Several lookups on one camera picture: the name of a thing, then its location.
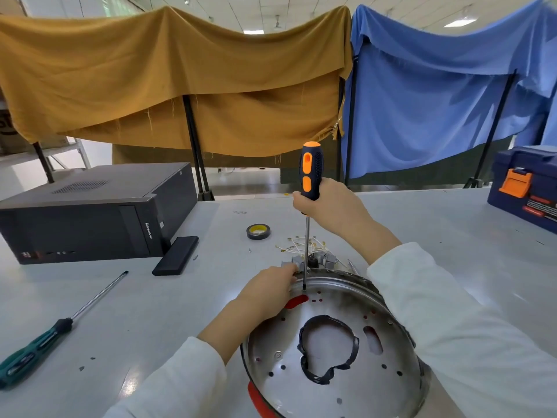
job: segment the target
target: lenovo logo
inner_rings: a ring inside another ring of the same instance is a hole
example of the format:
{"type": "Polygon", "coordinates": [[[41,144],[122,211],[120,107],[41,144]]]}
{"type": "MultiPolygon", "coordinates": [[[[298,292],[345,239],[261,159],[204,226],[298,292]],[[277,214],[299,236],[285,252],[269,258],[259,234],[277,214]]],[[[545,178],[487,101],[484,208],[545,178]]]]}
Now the lenovo logo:
{"type": "Polygon", "coordinates": [[[149,228],[149,223],[145,223],[145,227],[147,228],[147,233],[149,233],[149,239],[152,239],[151,230],[149,228]]]}

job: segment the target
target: screwdriver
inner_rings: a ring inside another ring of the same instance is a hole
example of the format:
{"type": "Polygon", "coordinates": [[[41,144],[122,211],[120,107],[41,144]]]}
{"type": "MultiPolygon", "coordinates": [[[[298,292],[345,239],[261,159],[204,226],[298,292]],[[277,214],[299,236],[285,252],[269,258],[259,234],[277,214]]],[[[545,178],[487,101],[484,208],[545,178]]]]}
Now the screwdriver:
{"type": "MultiPolygon", "coordinates": [[[[319,142],[306,142],[302,147],[300,157],[300,182],[302,183],[301,194],[312,201],[319,198],[319,185],[323,173],[323,150],[319,142]]],[[[306,291],[306,279],[308,277],[308,249],[310,245],[310,217],[306,216],[306,245],[303,257],[303,284],[302,290],[306,291]]]]}
{"type": "Polygon", "coordinates": [[[55,342],[63,334],[72,330],[73,320],[75,320],[89,305],[99,299],[102,295],[112,289],[124,276],[127,271],[120,274],[116,280],[109,284],[106,288],[87,302],[79,311],[69,318],[61,318],[51,329],[33,340],[23,349],[12,353],[4,362],[0,364],[0,389],[13,386],[18,381],[28,375],[38,365],[39,361],[44,358],[55,346],[55,342]]]}

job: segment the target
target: blue curtain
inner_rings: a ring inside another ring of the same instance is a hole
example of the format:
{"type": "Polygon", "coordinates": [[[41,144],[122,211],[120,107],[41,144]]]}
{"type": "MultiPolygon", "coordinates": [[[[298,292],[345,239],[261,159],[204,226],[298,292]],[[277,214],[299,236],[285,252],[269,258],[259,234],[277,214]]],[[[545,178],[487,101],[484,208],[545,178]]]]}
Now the blue curtain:
{"type": "MultiPolygon", "coordinates": [[[[553,33],[557,13],[542,0],[457,37],[422,32],[359,6],[352,18],[359,71],[350,176],[418,167],[484,143],[514,70],[518,77],[495,139],[518,133],[519,144],[532,143],[557,81],[553,33]]],[[[547,123],[557,127],[557,113],[547,123]]]]}

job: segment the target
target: person's left hand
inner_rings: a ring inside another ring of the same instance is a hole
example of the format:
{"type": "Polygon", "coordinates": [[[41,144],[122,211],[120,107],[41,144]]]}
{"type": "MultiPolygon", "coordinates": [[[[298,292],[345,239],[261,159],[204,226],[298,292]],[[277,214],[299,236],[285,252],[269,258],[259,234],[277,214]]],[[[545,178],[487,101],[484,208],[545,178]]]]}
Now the person's left hand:
{"type": "Polygon", "coordinates": [[[290,299],[290,285],[296,281],[296,264],[269,267],[248,281],[237,300],[246,302],[261,314],[261,321],[276,316],[290,299]]]}

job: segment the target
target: screwdriver handle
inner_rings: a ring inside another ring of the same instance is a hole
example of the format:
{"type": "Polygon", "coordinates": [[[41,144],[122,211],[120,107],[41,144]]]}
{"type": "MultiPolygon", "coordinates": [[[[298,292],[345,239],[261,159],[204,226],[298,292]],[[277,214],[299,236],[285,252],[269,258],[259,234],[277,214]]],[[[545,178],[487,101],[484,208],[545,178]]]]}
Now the screwdriver handle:
{"type": "Polygon", "coordinates": [[[323,173],[323,150],[319,142],[306,142],[300,156],[301,194],[312,201],[319,198],[319,185],[323,173]]]}
{"type": "Polygon", "coordinates": [[[71,318],[59,319],[51,329],[0,363],[0,388],[16,384],[33,371],[40,360],[52,351],[59,337],[72,330],[72,325],[71,318]]]}

